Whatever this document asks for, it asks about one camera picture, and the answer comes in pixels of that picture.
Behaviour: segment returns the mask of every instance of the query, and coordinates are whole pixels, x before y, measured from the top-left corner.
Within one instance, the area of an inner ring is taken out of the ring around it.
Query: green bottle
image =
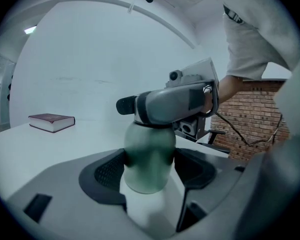
[[[124,138],[125,183],[134,191],[153,194],[169,179],[176,135],[172,127],[151,128],[133,122]]]

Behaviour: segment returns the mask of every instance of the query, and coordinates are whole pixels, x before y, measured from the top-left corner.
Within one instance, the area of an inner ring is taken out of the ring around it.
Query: white t-shirt
[[[279,0],[223,0],[242,20],[223,15],[229,44],[227,75],[260,80],[269,62],[291,71],[300,60],[300,33]]]

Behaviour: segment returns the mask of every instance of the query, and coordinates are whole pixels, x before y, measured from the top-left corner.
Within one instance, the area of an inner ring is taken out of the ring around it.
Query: red book
[[[73,116],[59,114],[36,114],[30,115],[29,119],[31,127],[53,134],[76,124]]]

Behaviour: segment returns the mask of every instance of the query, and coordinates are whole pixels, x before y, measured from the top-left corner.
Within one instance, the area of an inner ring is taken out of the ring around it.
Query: brick wall
[[[248,143],[267,140],[276,130],[281,116],[273,97],[282,85],[280,81],[244,82],[241,91],[221,104],[218,112],[233,124]],[[213,144],[231,149],[229,156],[233,159],[249,160],[254,154],[267,151],[272,146],[272,140],[253,147],[245,145],[239,135],[217,115],[211,119],[211,129],[226,133],[218,134]],[[282,120],[275,143],[288,137],[289,130]]]

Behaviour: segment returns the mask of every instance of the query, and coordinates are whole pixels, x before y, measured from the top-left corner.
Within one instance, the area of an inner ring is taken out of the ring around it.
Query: person
[[[300,60],[300,33],[279,0],[222,0],[228,42],[226,77],[219,82],[219,103],[240,91],[243,80],[261,80],[269,62],[290,71]],[[206,92],[203,112],[212,108]]]

